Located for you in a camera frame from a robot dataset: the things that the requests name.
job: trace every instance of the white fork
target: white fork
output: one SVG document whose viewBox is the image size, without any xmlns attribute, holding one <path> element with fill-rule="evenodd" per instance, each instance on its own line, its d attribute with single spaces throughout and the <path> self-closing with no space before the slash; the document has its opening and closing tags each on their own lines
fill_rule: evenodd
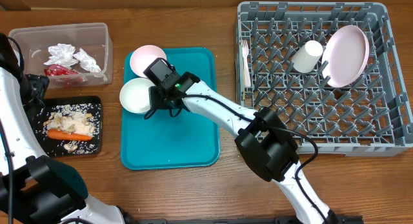
<svg viewBox="0 0 413 224">
<path fill-rule="evenodd" d="M 247 56 L 249 53 L 249 47 L 247 41 L 244 39 L 242 42 L 242 50 L 243 50 L 243 61 L 244 61 L 244 87 L 251 87 L 251 78 L 250 78 L 250 71 L 248 69 L 248 60 Z"/>
</svg>

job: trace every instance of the crumpled napkin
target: crumpled napkin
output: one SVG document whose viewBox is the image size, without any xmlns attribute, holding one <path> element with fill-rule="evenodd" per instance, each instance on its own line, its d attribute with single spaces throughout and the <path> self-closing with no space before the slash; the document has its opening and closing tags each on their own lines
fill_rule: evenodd
<svg viewBox="0 0 413 224">
<path fill-rule="evenodd" d="M 79 60 L 80 66 L 88 72 L 102 71 L 99 65 L 96 64 L 96 60 L 90 57 L 82 48 L 80 48 L 79 52 L 74 54 L 73 57 Z"/>
<path fill-rule="evenodd" d="M 78 63 L 78 60 L 73 58 L 73 53 L 76 48 L 68 44 L 57 44 L 56 46 L 50 46 L 48 48 L 49 53 L 52 55 L 45 65 L 61 65 L 67 69 L 71 69 L 70 66 Z"/>
</svg>

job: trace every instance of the transparent container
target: transparent container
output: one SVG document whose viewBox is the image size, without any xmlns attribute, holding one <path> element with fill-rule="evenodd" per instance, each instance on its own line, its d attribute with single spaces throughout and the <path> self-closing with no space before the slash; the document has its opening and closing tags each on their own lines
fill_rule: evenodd
<svg viewBox="0 0 413 224">
<path fill-rule="evenodd" d="M 104 23 L 85 23 L 73 25 L 40 26 L 18 28 L 10 31 L 21 48 L 25 60 L 25 74 L 45 76 L 44 63 L 49 60 L 48 47 L 58 43 L 71 44 L 76 47 L 75 53 L 82 48 L 92 56 L 101 72 L 88 72 L 77 63 L 72 69 L 80 72 L 78 75 L 49 76 L 49 88 L 78 87 L 104 85 L 112 83 L 113 46 L 108 27 Z"/>
</svg>

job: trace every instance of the dish rack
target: dish rack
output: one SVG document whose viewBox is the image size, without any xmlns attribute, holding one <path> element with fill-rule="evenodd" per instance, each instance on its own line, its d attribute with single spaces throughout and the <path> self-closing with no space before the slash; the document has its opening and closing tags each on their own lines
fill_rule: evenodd
<svg viewBox="0 0 413 224">
<path fill-rule="evenodd" d="M 237 101 L 270 107 L 285 126 L 311 137 L 320 153 L 395 156 L 413 146 L 412 111 L 387 9 L 380 3 L 242 2 L 236 27 Z M 362 75 L 333 88 L 322 71 L 296 72 L 291 57 L 309 40 L 323 47 L 346 25 L 366 34 L 370 53 Z M 243 82 L 241 40 L 250 46 L 251 87 Z M 294 136 L 299 153 L 313 146 Z"/>
</svg>

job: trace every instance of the carrot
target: carrot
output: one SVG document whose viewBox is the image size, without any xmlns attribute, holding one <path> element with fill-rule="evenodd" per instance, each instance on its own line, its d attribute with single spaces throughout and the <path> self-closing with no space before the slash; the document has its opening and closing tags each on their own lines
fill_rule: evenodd
<svg viewBox="0 0 413 224">
<path fill-rule="evenodd" d="M 66 133 L 58 129 L 50 129 L 47 131 L 47 136 L 52 139 L 73 140 L 73 141 L 89 141 L 91 136 L 84 134 Z"/>
</svg>

